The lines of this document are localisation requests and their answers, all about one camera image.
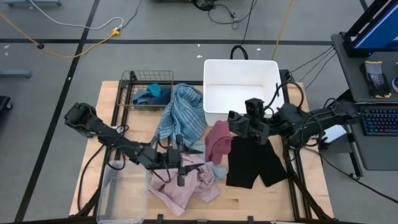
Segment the keyboard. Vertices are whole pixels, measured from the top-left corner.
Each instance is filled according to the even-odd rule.
[[[398,136],[398,106],[366,106],[361,117],[365,135]]]

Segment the blue striped towel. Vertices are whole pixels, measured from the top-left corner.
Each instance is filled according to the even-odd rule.
[[[176,85],[156,129],[158,138],[171,136],[175,144],[176,135],[181,134],[184,145],[189,147],[199,140],[205,128],[202,92],[184,83]]]

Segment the yellow cable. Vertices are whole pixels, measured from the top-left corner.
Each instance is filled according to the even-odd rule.
[[[34,39],[30,38],[27,34],[25,34],[22,30],[20,30],[20,28],[18,28],[15,24],[13,24],[3,13],[0,12],[0,16],[1,16],[8,24],[10,24],[13,28],[15,28],[15,30],[17,30],[17,31],[20,32],[22,35],[24,35],[28,40],[30,40],[30,41],[31,41],[32,43],[34,43],[36,46],[39,46],[39,45],[40,45],[37,41],[35,41]],[[115,35],[119,35],[119,34],[120,34],[120,32],[114,29],[114,30],[112,30],[112,34],[111,34],[109,37],[107,37],[106,39],[104,39],[104,40],[102,40],[102,41],[100,41],[100,42],[98,42],[98,43],[92,45],[91,47],[89,47],[89,48],[88,48],[87,50],[85,50],[84,52],[82,52],[82,53],[80,53],[80,54],[78,54],[78,55],[74,55],[74,56],[64,56],[64,55],[60,55],[60,54],[58,54],[58,53],[56,53],[56,52],[54,52],[53,50],[50,50],[50,49],[44,49],[44,50],[45,50],[46,52],[48,52],[48,53],[50,53],[50,54],[53,54],[53,55],[56,55],[56,56],[58,56],[58,57],[60,57],[60,58],[77,58],[77,57],[80,57],[80,56],[82,56],[82,55],[84,55],[84,54],[87,54],[87,52],[89,52],[89,51],[90,51],[91,49],[93,49],[94,47],[98,46],[99,44],[105,43],[105,42],[108,41],[110,38],[114,37]]]
[[[271,60],[273,60],[274,57],[275,57],[276,49],[278,49],[279,40],[282,38],[282,34],[284,33],[285,24],[286,24],[287,18],[288,18],[288,16],[289,16],[290,10],[291,10],[291,8],[292,8],[292,4],[293,4],[293,0],[290,0],[289,8],[288,8],[287,11],[286,11],[285,19],[284,19],[284,21],[283,21],[283,23],[282,23],[282,27],[280,28],[278,40],[276,41],[275,48],[274,48],[274,53],[272,53],[272,58],[271,58]]]

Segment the clothing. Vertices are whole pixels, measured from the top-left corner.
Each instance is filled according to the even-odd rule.
[[[172,87],[161,86],[160,90],[160,96],[155,97],[150,91],[140,89],[132,96],[132,103],[134,105],[167,105],[172,96]]]
[[[183,165],[193,165],[203,163],[196,155],[183,155]],[[160,198],[174,214],[180,216],[187,209],[188,201],[192,195],[200,198],[204,202],[209,202],[219,196],[220,191],[214,183],[214,175],[211,169],[206,165],[189,172],[185,176],[185,185],[177,185],[177,169],[169,169],[170,183],[166,184],[156,175],[152,176],[148,189],[158,198]],[[157,170],[156,173],[165,181],[169,180],[167,171]]]
[[[202,154],[198,154],[199,158],[202,159],[203,161],[205,160],[205,142],[202,140],[199,140],[190,147],[191,149],[195,149],[197,151],[203,152]],[[215,182],[224,179],[225,175],[228,173],[228,170],[221,166],[221,165],[216,165],[213,162],[206,162],[206,165],[210,167],[210,169],[213,171],[214,177],[215,177]]]
[[[203,94],[194,87],[181,83],[175,86],[172,101],[164,109],[156,129],[159,139],[182,135],[184,145],[190,147],[205,132]]]
[[[205,138],[206,162],[220,164],[223,155],[231,151],[232,135],[227,121],[217,121]]]
[[[149,91],[154,97],[160,97],[160,94],[162,93],[162,89],[157,83],[148,85],[147,91]]]
[[[228,154],[228,166],[228,186],[251,189],[258,175],[267,187],[287,178],[270,141],[259,145],[251,138],[234,137]]]

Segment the black shorts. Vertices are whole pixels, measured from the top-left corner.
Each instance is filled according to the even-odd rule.
[[[259,145],[249,138],[234,137],[228,154],[226,185],[251,189],[257,176],[269,187],[287,178],[270,141]]]

